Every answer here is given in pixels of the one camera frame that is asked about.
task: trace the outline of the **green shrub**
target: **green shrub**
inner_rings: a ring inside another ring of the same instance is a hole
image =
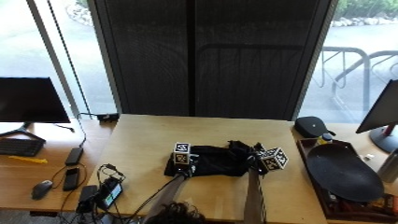
[[[381,12],[397,16],[398,0],[340,0],[335,18],[374,17]]]
[[[87,0],[78,0],[76,1],[79,5],[82,5],[83,7],[88,7],[88,2]]]

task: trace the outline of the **black oval plate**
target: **black oval plate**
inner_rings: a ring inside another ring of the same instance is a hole
[[[308,168],[321,187],[348,200],[369,202],[384,196],[378,174],[348,147],[337,144],[315,147],[308,155]]]

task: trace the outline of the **black cloth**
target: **black cloth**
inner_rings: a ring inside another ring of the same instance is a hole
[[[192,146],[191,154],[199,155],[196,171],[193,176],[201,175],[228,175],[243,176],[251,164],[248,158],[253,155],[253,149],[240,141],[229,141],[229,146]],[[167,163],[164,174],[175,176],[173,153]]]

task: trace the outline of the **wooden tray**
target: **wooden tray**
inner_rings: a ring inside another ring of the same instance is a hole
[[[344,147],[348,147],[348,149],[357,154],[349,142],[333,140],[333,143],[343,145]],[[316,139],[303,139],[297,141],[299,151],[305,164],[309,152],[312,151],[315,146]],[[333,203],[329,199],[329,191],[327,189],[323,189],[319,183],[315,181],[309,169],[308,173],[313,182],[315,192],[317,194],[327,219],[384,223],[396,223],[398,221],[398,216],[388,215],[385,213],[372,210],[369,207],[366,207],[365,203],[353,202],[350,200],[340,198],[339,196],[336,196],[339,202]]]

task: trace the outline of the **wooden desk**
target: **wooden desk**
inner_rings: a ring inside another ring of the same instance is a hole
[[[295,135],[295,139],[303,139],[303,136],[295,129],[295,123],[291,122],[292,125],[292,132]],[[368,154],[372,154],[374,156],[373,159],[365,160],[365,164],[377,172],[381,165],[384,164],[389,154],[382,149],[378,148],[377,145],[373,144],[369,136],[369,132],[365,133],[356,133],[358,124],[352,123],[329,123],[327,124],[328,129],[335,131],[337,133],[337,136],[335,139],[350,142],[353,148],[357,151],[357,154],[361,158],[364,158]],[[396,180],[394,183],[384,183],[385,184],[385,190],[386,193],[392,193],[394,195],[398,195],[398,180]],[[329,220],[329,223],[348,223],[348,221],[340,221],[340,220]]]
[[[66,166],[68,152],[84,140],[78,120],[72,119],[71,121],[72,123],[66,124],[66,126],[72,127],[75,133],[68,129],[56,127],[54,124],[36,123],[30,127],[32,133],[47,139],[46,146],[35,158],[47,159],[48,164],[19,161],[10,159],[6,155],[0,156],[0,209],[50,212],[59,212],[62,210],[63,202],[68,195],[68,192],[63,191],[63,183],[58,189],[50,191],[46,198],[40,201],[31,199],[31,191],[38,183],[51,179],[55,173]],[[0,133],[11,131],[20,126],[20,123],[0,123]],[[87,133],[87,140],[82,163],[87,166],[87,182],[98,164],[108,136],[112,134],[115,123],[100,124],[98,120],[83,120],[83,126]],[[56,176],[55,184],[62,180],[64,173],[62,172]],[[76,189],[68,197],[63,211],[75,211],[80,190]]]
[[[118,200],[122,214],[131,215],[171,180],[163,171],[176,142],[227,147],[229,140],[240,140],[249,146],[260,142],[267,148],[283,147],[288,154],[285,170],[261,179],[269,223],[327,223],[291,124],[259,119],[122,115],[98,165],[99,168],[111,163],[127,176]],[[96,175],[88,184],[99,184]],[[211,220],[240,221],[247,190],[248,174],[193,177],[183,184],[176,201],[189,202]],[[140,215],[147,214],[151,204]]]

